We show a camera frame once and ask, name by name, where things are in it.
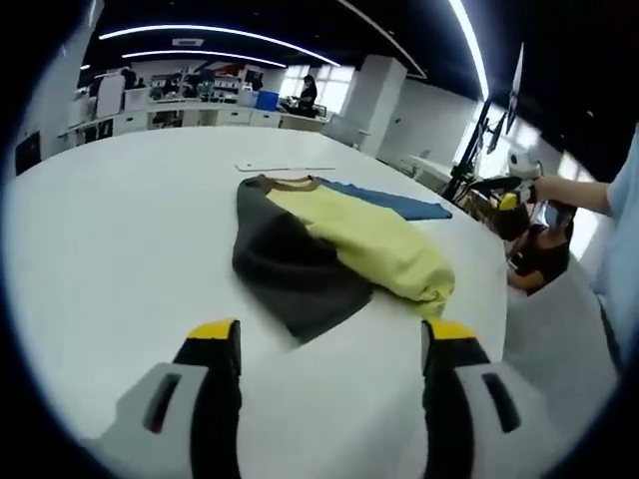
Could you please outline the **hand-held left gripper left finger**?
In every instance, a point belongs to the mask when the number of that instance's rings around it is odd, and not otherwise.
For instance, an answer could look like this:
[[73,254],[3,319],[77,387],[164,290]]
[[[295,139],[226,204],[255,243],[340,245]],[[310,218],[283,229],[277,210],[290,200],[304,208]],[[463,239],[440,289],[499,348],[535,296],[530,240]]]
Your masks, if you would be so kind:
[[116,478],[238,478],[241,326],[228,318],[190,331],[116,403],[87,448]]

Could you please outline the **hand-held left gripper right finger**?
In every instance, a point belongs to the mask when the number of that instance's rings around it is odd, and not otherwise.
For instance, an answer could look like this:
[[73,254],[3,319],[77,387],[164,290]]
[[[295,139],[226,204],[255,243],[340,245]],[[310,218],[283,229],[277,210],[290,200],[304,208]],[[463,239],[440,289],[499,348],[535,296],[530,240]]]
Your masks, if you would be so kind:
[[421,324],[426,478],[543,478],[561,441],[539,392],[467,326]]

